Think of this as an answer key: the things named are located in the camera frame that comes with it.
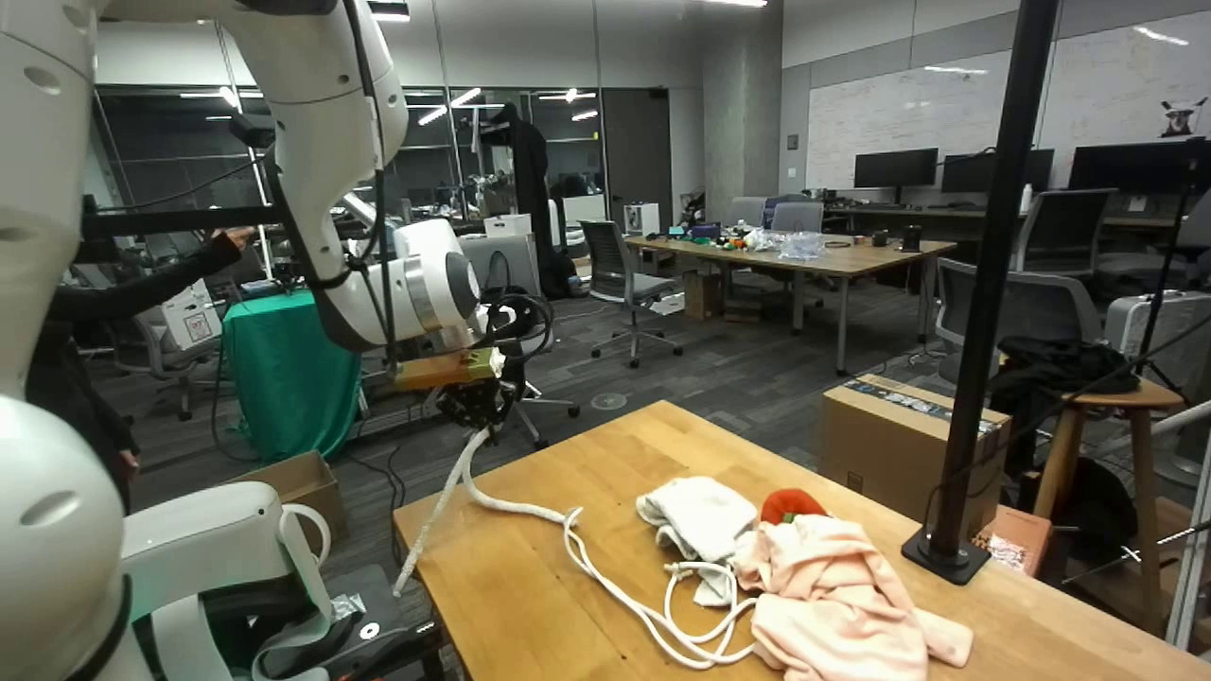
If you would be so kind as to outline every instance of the teal container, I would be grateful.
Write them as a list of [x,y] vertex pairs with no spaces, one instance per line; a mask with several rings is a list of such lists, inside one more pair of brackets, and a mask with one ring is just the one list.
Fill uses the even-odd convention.
[[328,341],[307,288],[235,302],[224,312],[224,352],[261,463],[333,454],[348,437],[360,354]]

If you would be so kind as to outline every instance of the wooden table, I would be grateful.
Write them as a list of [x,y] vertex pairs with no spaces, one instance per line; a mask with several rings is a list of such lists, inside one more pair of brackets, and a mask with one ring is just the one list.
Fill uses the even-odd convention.
[[[634,599],[657,604],[666,585],[661,555],[649,544],[649,531],[634,517],[634,494],[682,473],[715,478],[749,498],[765,498],[779,485],[803,485],[833,515],[864,523],[869,542],[900,570],[914,604],[977,630],[970,667],[932,667],[932,678],[1179,681],[1211,672],[1211,667],[1190,654],[1034,581],[1029,574],[992,565],[970,585],[933,579],[900,561],[900,542],[914,532],[914,523],[903,515],[666,401],[509,463],[480,478],[480,488],[558,512],[581,507],[581,536],[598,567]],[[417,536],[432,504],[434,498],[426,494],[397,512],[406,542]],[[556,527],[480,512],[465,493],[458,493],[439,517],[418,574],[468,678],[480,681],[779,678],[758,658],[711,672],[690,672],[666,662],[642,626],[572,567]]]
[[674,258],[695,258],[695,262],[731,262],[731,266],[751,266],[751,268],[787,268],[796,276],[792,282],[792,330],[803,330],[803,292],[804,276],[827,276],[836,280],[836,369],[847,369],[847,288],[857,276],[900,268],[912,262],[924,262],[919,280],[919,331],[928,335],[932,320],[932,292],[933,292],[933,258],[955,249],[955,241],[919,241],[919,249],[896,249],[896,244],[869,244],[855,241],[847,234],[820,234],[818,249],[804,258],[784,258],[784,253],[751,253],[751,249],[722,249],[706,241],[685,241],[685,238],[629,238],[634,249],[674,253]]

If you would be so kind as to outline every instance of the towel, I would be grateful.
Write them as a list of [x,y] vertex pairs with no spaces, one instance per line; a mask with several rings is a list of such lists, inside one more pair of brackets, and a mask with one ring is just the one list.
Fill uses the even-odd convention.
[[746,590],[765,590],[751,639],[784,681],[924,681],[928,658],[970,662],[973,630],[914,610],[855,523],[759,523],[736,536],[735,570]]

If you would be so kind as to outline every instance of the table leg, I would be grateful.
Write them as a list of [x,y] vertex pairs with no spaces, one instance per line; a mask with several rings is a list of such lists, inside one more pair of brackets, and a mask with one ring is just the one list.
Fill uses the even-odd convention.
[[792,331],[803,331],[803,305],[804,305],[803,288],[804,288],[804,272],[796,268],[796,276],[792,276]]
[[1163,610],[1163,567],[1158,567],[1158,517],[1153,517],[1153,463],[1150,463],[1150,412],[1130,412],[1130,454],[1135,454],[1135,517],[1140,517],[1140,626],[1158,626]]
[[1038,485],[1038,498],[1034,498],[1034,515],[1040,515],[1040,517],[1055,523],[1055,504],[1062,498],[1062,493],[1074,478],[1074,459],[1082,451],[1082,425],[1087,425],[1082,410],[1060,412],[1053,451],[1047,451],[1047,470],[1043,470],[1043,480]]
[[836,282],[836,376],[842,376],[842,348],[847,348],[847,276]]
[[938,258],[928,253],[919,262],[919,316],[914,316],[914,335],[928,341],[933,330],[933,276],[938,276]]

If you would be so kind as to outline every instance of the floor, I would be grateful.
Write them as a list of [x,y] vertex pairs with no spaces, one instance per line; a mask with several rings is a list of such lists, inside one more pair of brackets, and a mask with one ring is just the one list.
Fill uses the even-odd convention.
[[[550,437],[576,436],[606,425],[647,401],[676,401],[792,463],[811,466],[815,412],[827,384],[841,382],[833,369],[836,312],[827,292],[823,305],[804,312],[804,330],[792,331],[784,316],[715,316],[682,320],[668,316],[668,335],[685,348],[642,348],[642,367],[632,369],[616,354],[592,359],[590,348],[625,324],[625,312],[592,300],[558,300],[556,344],[531,363],[531,378],[550,397],[579,401],[579,421],[550,412]],[[866,369],[891,354],[928,354],[914,344],[914,300],[900,288],[857,282],[852,292],[852,369]],[[136,478],[133,504],[162,504],[191,488],[224,485],[257,470],[229,454],[229,401],[212,401],[217,389],[191,389],[191,421],[177,421],[177,384],[151,369],[112,369],[95,359],[102,393],[136,421],[143,445],[143,473]],[[343,536],[336,542],[324,574],[339,574],[364,565],[379,565],[386,574],[397,570],[397,547],[388,512],[397,504],[434,493],[468,436],[465,427],[442,425],[432,405],[388,405],[397,427],[381,436],[354,436],[339,454],[328,459],[343,494]],[[507,425],[493,445],[476,459],[476,470],[493,470],[527,459],[533,445],[518,425]],[[406,595],[406,615],[423,619],[426,603],[411,585]]]

